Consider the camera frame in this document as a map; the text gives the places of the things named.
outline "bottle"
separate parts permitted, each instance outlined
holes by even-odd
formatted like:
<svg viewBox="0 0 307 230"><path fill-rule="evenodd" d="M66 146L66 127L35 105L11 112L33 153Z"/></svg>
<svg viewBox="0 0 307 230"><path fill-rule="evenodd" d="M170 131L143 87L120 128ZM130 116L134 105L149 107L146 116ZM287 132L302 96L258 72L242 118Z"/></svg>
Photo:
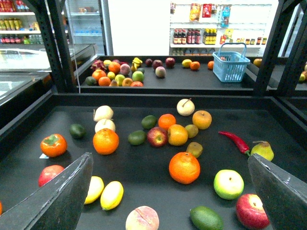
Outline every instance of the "bottle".
<svg viewBox="0 0 307 230"><path fill-rule="evenodd" d="M33 35L29 35L29 44L33 44Z"/></svg>
<svg viewBox="0 0 307 230"><path fill-rule="evenodd" d="M196 44L200 44L201 43L201 32L200 30L196 30L196 39L195 39L195 43Z"/></svg>
<svg viewBox="0 0 307 230"><path fill-rule="evenodd" d="M182 43L181 30L178 30L178 45Z"/></svg>
<svg viewBox="0 0 307 230"><path fill-rule="evenodd" d="M15 43L16 44L20 44L21 43L21 39L17 36L17 34L15 34Z"/></svg>
<svg viewBox="0 0 307 230"><path fill-rule="evenodd" d="M257 38L257 43L256 43L256 45L260 45L261 39L262 39L262 37L258 37L258 38Z"/></svg>
<svg viewBox="0 0 307 230"><path fill-rule="evenodd" d="M42 38L42 35L38 35L38 44L41 44L43 45L44 44L44 41L43 41L43 38Z"/></svg>
<svg viewBox="0 0 307 230"><path fill-rule="evenodd" d="M23 5L24 5L24 11L29 12L30 11L29 7L24 3L23 3Z"/></svg>
<svg viewBox="0 0 307 230"><path fill-rule="evenodd" d="M13 35L10 36L10 43L12 44L16 43L15 37Z"/></svg>
<svg viewBox="0 0 307 230"><path fill-rule="evenodd" d="M187 43L187 36L186 36L185 30L182 30L181 43L184 44L184 45Z"/></svg>
<svg viewBox="0 0 307 230"><path fill-rule="evenodd" d="M213 29L213 45L216 44L216 36L217 36L217 30L216 29Z"/></svg>
<svg viewBox="0 0 307 230"><path fill-rule="evenodd" d="M9 44L11 42L10 38L8 35L5 35L5 43Z"/></svg>
<svg viewBox="0 0 307 230"><path fill-rule="evenodd" d="M205 44L209 45L210 44L210 29L206 29L206 40L205 40Z"/></svg>
<svg viewBox="0 0 307 230"><path fill-rule="evenodd" d="M212 44L213 35L212 35L212 29L208 30L208 45Z"/></svg>
<svg viewBox="0 0 307 230"><path fill-rule="evenodd" d="M177 29L174 32L173 44L178 44L178 32L177 32Z"/></svg>
<svg viewBox="0 0 307 230"><path fill-rule="evenodd" d="M191 33L191 29L188 29L188 33L187 33L187 43L191 44L192 43L192 33Z"/></svg>
<svg viewBox="0 0 307 230"><path fill-rule="evenodd" d="M5 42L5 36L2 36L2 37L1 37L1 43L3 43L3 44L6 43L6 42Z"/></svg>
<svg viewBox="0 0 307 230"><path fill-rule="evenodd" d="M261 45L265 45L267 43L267 38L266 37L264 37L263 39L262 39L262 43L261 43Z"/></svg>
<svg viewBox="0 0 307 230"><path fill-rule="evenodd" d="M195 31L192 31L192 40L191 40L191 44L195 44Z"/></svg>
<svg viewBox="0 0 307 230"><path fill-rule="evenodd" d="M206 44L206 30L207 30L207 29L204 29L203 35L202 35L202 42L203 42L204 44Z"/></svg>

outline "yellow package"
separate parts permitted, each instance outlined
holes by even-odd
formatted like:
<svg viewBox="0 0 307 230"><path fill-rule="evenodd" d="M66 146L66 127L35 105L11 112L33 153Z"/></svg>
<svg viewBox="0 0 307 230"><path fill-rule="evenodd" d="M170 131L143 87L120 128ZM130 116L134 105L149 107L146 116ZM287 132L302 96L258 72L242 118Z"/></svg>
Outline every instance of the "yellow package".
<svg viewBox="0 0 307 230"><path fill-rule="evenodd" d="M190 21L191 22L198 22L200 20L201 15L201 4L192 3L190 9Z"/></svg>
<svg viewBox="0 0 307 230"><path fill-rule="evenodd" d="M226 30L225 30L226 38L227 38L227 39L231 39L231 38L232 38L233 32L234 32L233 29L226 29Z"/></svg>

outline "fruit stem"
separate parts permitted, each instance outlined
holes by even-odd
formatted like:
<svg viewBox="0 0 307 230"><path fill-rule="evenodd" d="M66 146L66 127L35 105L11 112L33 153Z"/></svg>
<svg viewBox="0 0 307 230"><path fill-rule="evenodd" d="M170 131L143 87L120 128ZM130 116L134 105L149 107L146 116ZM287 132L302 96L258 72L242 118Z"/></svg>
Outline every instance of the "fruit stem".
<svg viewBox="0 0 307 230"><path fill-rule="evenodd" d="M184 105L188 102L188 101L190 101L192 98L190 97L190 99L188 99L186 102L184 102L183 103L183 105L182 105L182 107L184 107Z"/></svg>

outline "pear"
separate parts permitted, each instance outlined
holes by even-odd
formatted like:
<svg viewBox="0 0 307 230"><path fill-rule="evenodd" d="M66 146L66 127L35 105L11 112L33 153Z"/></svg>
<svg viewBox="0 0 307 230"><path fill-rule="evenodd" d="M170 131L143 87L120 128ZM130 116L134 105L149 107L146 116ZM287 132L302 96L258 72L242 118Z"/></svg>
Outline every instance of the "pear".
<svg viewBox="0 0 307 230"><path fill-rule="evenodd" d="M269 144L269 142L267 141L254 141L253 143L258 143L257 145L255 145L251 151L250 154L258 154L262 157L264 157L265 159L267 159L268 161L272 161L274 158L274 152Z"/></svg>
<svg viewBox="0 0 307 230"><path fill-rule="evenodd" d="M186 152L191 153L194 157L198 158L203 151L203 147L200 143L191 142L189 143Z"/></svg>
<svg viewBox="0 0 307 230"><path fill-rule="evenodd" d="M94 121L100 121L103 118L111 119L114 112L108 105L102 105L94 110Z"/></svg>
<svg viewBox="0 0 307 230"><path fill-rule="evenodd" d="M298 82L299 82L299 83L302 83L302 82L304 82L305 80L306 80L306 76L304 75L304 73L301 73L301 76L299 77Z"/></svg>

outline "white pear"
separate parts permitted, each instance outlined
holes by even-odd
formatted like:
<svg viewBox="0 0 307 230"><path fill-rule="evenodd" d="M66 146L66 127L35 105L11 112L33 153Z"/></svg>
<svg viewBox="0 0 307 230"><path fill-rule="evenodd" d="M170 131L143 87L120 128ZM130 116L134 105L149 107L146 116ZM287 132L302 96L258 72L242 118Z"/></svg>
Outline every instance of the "white pear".
<svg viewBox="0 0 307 230"><path fill-rule="evenodd" d="M112 120L110 119L101 119L100 121L98 121L95 125L95 133L98 132L99 130L103 129L103 128L109 128L111 130L113 130L115 132L115 124Z"/></svg>
<svg viewBox="0 0 307 230"><path fill-rule="evenodd" d="M182 99L177 104L177 112L182 116L189 116L195 110L195 105L190 99Z"/></svg>
<svg viewBox="0 0 307 230"><path fill-rule="evenodd" d="M101 119L111 119L113 117L113 110L108 105L102 105L94 111L94 121L100 121Z"/></svg>

